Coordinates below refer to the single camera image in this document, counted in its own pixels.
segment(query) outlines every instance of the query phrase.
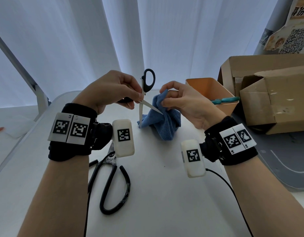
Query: gray tray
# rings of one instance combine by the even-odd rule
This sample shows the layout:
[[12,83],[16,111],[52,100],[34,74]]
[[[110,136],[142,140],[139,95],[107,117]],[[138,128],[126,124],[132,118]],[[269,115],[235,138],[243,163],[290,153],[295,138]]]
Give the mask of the gray tray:
[[[245,123],[232,115],[239,123]],[[260,159],[290,191],[304,191],[304,131],[281,134],[256,134]]]

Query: black wristband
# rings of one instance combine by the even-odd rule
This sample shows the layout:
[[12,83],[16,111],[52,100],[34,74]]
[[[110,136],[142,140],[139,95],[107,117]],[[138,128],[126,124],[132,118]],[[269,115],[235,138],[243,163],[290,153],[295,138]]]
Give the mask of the black wristband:
[[204,147],[205,143],[201,144],[201,146],[203,149],[206,149],[206,151],[204,151],[205,153],[203,154],[207,159],[209,159],[211,162],[219,159],[222,165],[231,166],[240,164],[257,156],[258,152],[256,151],[255,147],[251,147],[233,155],[231,154],[229,148],[226,146],[219,132],[236,125],[237,122],[232,117],[227,116],[220,123],[210,127],[205,131],[206,146]]
[[76,155],[90,155],[91,147],[94,144],[94,138],[91,135],[91,129],[94,126],[94,123],[97,118],[97,112],[87,106],[76,104],[76,103],[67,103],[63,110],[63,113],[69,113],[73,115],[83,116],[90,118],[89,129],[85,139],[84,145],[70,144],[65,142],[56,142],[51,141],[49,146],[49,159],[54,161],[65,161],[73,158]]

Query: person's right hand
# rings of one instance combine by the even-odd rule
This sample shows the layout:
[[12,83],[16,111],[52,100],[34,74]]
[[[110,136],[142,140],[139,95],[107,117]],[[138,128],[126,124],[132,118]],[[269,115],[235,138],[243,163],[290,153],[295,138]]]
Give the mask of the person's right hand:
[[172,88],[177,91],[168,91],[163,107],[179,110],[197,129],[206,130],[226,117],[224,112],[189,85],[171,81],[163,85],[159,92]]

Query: qr code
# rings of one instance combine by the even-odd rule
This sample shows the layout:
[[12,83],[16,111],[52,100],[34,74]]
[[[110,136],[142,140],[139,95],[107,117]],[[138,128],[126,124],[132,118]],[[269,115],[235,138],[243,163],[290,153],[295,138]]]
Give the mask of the qr code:
[[118,130],[118,141],[129,141],[129,140],[130,140],[129,129]]
[[252,138],[250,137],[249,133],[247,133],[246,129],[243,129],[241,131],[237,131],[237,134],[240,136],[242,142],[250,141]]
[[198,149],[187,151],[188,162],[200,161]]
[[279,54],[300,53],[304,47],[304,28],[293,29]]
[[242,145],[240,140],[236,137],[235,134],[228,135],[227,137],[223,138],[226,142],[226,145],[228,146],[229,149],[232,149],[238,145]]
[[53,133],[66,135],[69,123],[69,121],[56,120]]
[[88,125],[74,122],[72,125],[71,136],[86,137]]

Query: black cable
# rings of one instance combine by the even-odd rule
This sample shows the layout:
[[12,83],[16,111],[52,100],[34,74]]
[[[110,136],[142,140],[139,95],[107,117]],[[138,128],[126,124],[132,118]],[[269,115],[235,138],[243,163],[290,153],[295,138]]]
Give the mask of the black cable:
[[94,161],[92,161],[91,163],[89,163],[89,166],[91,167],[91,166],[95,165],[95,163],[97,162],[96,167],[95,167],[95,170],[94,170],[94,172],[93,172],[93,175],[95,174],[95,177],[92,178],[92,177],[93,177],[93,176],[92,176],[92,177],[91,177],[91,180],[90,180],[89,183],[88,183],[88,191],[87,191],[87,192],[88,192],[88,200],[87,200],[87,211],[86,211],[85,227],[84,227],[84,237],[86,237],[86,231],[87,231],[88,208],[89,208],[89,202],[90,202],[90,199],[91,199],[92,187],[93,187],[93,184],[94,184],[94,181],[95,181],[95,178],[96,178],[96,175],[97,175],[99,166],[100,166],[101,163],[103,163],[103,162],[105,161],[105,159],[107,159],[108,156],[110,156],[110,155],[112,155],[112,154],[114,154],[114,153],[115,153],[114,151],[113,151],[113,152],[110,152],[110,153],[109,153],[108,155],[106,155],[105,158],[102,159],[102,161],[99,162],[99,163],[98,163],[98,160],[94,160]]
[[[213,171],[213,170],[210,170],[210,169],[207,169],[207,168],[206,168],[206,171],[212,172],[212,173],[216,174],[217,176],[219,176],[221,179],[223,179],[223,181],[224,181],[224,182],[228,185],[228,187],[231,189],[231,191],[232,191],[232,193],[233,193],[233,195],[234,195],[234,197],[235,197],[235,199],[236,199],[236,202],[238,203],[238,199],[237,199],[237,197],[236,197],[236,195],[235,195],[235,193],[234,193],[234,190],[233,190],[232,187],[230,186],[230,184],[229,184],[221,175],[219,175],[217,172],[215,172],[215,171]],[[252,231],[251,231],[251,229],[250,229],[250,227],[249,227],[249,225],[248,225],[248,223],[246,222],[246,219],[245,219],[245,217],[244,217],[244,215],[243,215],[243,212],[242,212],[242,209],[241,209],[241,206],[240,206],[239,203],[238,203],[238,207],[240,208],[241,214],[242,214],[242,216],[243,216],[243,219],[244,219],[244,221],[245,221],[245,224],[246,224],[246,226],[247,226],[247,228],[248,228],[248,230],[249,230],[251,236],[254,237],[253,234],[252,234]]]

